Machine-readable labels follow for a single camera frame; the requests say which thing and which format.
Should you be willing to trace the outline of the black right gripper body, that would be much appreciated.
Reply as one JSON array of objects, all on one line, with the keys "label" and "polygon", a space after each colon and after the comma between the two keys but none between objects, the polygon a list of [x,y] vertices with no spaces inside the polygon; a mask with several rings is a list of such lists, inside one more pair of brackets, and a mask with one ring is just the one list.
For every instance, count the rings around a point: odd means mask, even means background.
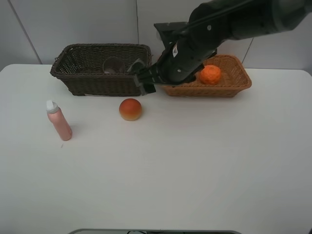
[{"label": "black right gripper body", "polygon": [[146,70],[146,83],[177,86],[191,82],[203,61],[217,48],[217,39],[205,36],[163,38],[165,50],[159,60]]}]

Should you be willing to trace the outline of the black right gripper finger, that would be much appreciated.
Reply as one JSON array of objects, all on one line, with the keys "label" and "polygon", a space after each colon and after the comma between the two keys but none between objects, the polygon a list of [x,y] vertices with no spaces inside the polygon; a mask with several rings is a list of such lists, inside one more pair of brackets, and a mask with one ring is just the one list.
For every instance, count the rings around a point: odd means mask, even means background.
[{"label": "black right gripper finger", "polygon": [[142,69],[138,71],[134,76],[134,82],[136,86],[151,84],[151,73],[149,69]]},{"label": "black right gripper finger", "polygon": [[153,84],[143,84],[141,83],[139,85],[140,87],[140,91],[141,91],[141,95],[145,96],[147,94],[152,94],[156,92],[156,88]]}]

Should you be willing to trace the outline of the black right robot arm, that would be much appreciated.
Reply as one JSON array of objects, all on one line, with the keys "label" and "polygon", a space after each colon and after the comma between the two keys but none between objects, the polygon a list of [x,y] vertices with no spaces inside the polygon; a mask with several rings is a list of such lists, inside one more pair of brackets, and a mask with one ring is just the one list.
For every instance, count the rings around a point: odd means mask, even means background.
[{"label": "black right robot arm", "polygon": [[135,70],[143,95],[156,85],[178,86],[195,80],[204,61],[227,40],[291,31],[312,11],[309,0],[213,0],[202,3],[187,22],[156,23],[164,44],[158,61]]}]

